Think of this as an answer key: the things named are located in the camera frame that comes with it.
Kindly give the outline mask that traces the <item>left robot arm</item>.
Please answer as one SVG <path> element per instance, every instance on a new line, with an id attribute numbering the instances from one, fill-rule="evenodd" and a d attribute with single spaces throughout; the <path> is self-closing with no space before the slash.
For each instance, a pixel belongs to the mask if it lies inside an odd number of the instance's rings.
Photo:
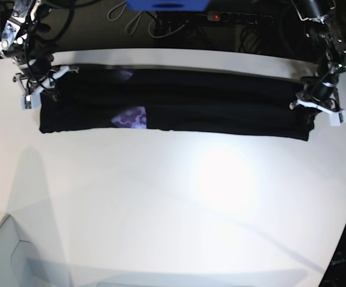
<path id="1" fill-rule="evenodd" d="M 302 77 L 303 89 L 289 108 L 300 106 L 316 109 L 331 116 L 345 112 L 339 102 L 339 77 L 346 72 L 346 43 L 336 16 L 335 1 L 286 1 L 301 23 L 307 27 L 307 37 L 321 49 L 321 59 L 312 76 Z"/>

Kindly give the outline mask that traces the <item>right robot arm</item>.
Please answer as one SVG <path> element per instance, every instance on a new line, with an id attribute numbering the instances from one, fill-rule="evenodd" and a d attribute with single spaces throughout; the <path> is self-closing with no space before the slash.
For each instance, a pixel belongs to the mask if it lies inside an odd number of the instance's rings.
<path id="1" fill-rule="evenodd" d="M 52 39 L 39 34 L 50 31 L 42 20 L 53 9 L 67 10 L 66 23 Z M 77 9 L 76 1 L 14 1 L 13 10 L 1 33 L 0 56 L 11 59 L 19 72 L 12 81 L 18 83 L 25 96 L 38 91 L 57 101 L 56 72 L 52 66 L 57 42 L 69 29 Z"/>

